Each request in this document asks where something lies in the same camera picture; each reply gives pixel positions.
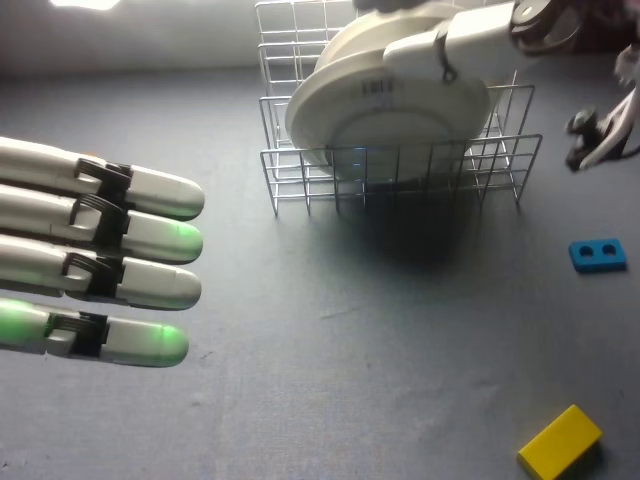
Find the yellow block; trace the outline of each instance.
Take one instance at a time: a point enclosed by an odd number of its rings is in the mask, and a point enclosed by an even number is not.
[[[538,480],[553,480],[602,436],[602,431],[575,405],[531,440],[518,460]]]

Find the hole in blue block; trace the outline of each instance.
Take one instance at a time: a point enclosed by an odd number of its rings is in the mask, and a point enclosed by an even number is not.
[[[604,247],[602,247],[602,253],[604,253],[605,255],[613,256],[617,253],[616,247],[614,247],[613,245],[605,245]]]
[[[587,245],[580,247],[580,255],[583,257],[593,257],[593,248],[588,247]]]

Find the plate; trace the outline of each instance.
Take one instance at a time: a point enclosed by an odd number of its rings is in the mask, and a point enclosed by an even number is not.
[[[482,131],[492,105],[485,84],[464,76],[450,85],[397,77],[384,67],[383,54],[383,48],[357,53],[313,73],[287,108],[290,139],[297,148],[315,149],[305,152],[307,162],[328,173],[335,168],[343,180],[402,182],[447,171],[451,159],[464,154],[463,144],[435,154],[426,144]],[[395,145],[402,145],[400,152]],[[372,148],[351,148],[362,146]]]
[[[363,15],[333,37],[320,55],[315,70],[354,53],[385,48],[396,40],[430,30],[462,10],[454,5],[430,2],[390,15],[378,12]]]

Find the metal wire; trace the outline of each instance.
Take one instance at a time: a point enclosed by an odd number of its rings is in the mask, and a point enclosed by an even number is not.
[[[458,0],[448,3],[478,7],[493,0]],[[261,44],[258,47],[266,96],[260,111],[267,149],[260,157],[273,211],[282,201],[311,203],[333,200],[337,211],[343,200],[356,199],[366,208],[371,197],[388,196],[392,202],[407,195],[475,191],[480,203],[488,193],[511,191],[520,202],[542,141],[541,135],[524,134],[525,120],[533,100],[534,87],[510,85],[490,87],[498,101],[477,139],[426,145],[358,147],[353,149],[301,150],[294,147],[284,127],[284,114],[295,89],[313,72],[316,60],[333,36],[355,19],[351,0],[270,0],[256,5]],[[407,147],[428,152],[424,173],[416,182],[401,180]],[[447,181],[432,168],[434,156],[449,157]],[[372,152],[388,152],[389,178],[370,178]],[[351,155],[363,172],[361,178],[338,178],[336,159]],[[318,165],[318,158],[326,163]]]

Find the blue block with two holes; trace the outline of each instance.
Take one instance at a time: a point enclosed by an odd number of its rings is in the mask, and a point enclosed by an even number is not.
[[[626,270],[627,256],[615,238],[574,242],[569,246],[573,267],[580,273]]]

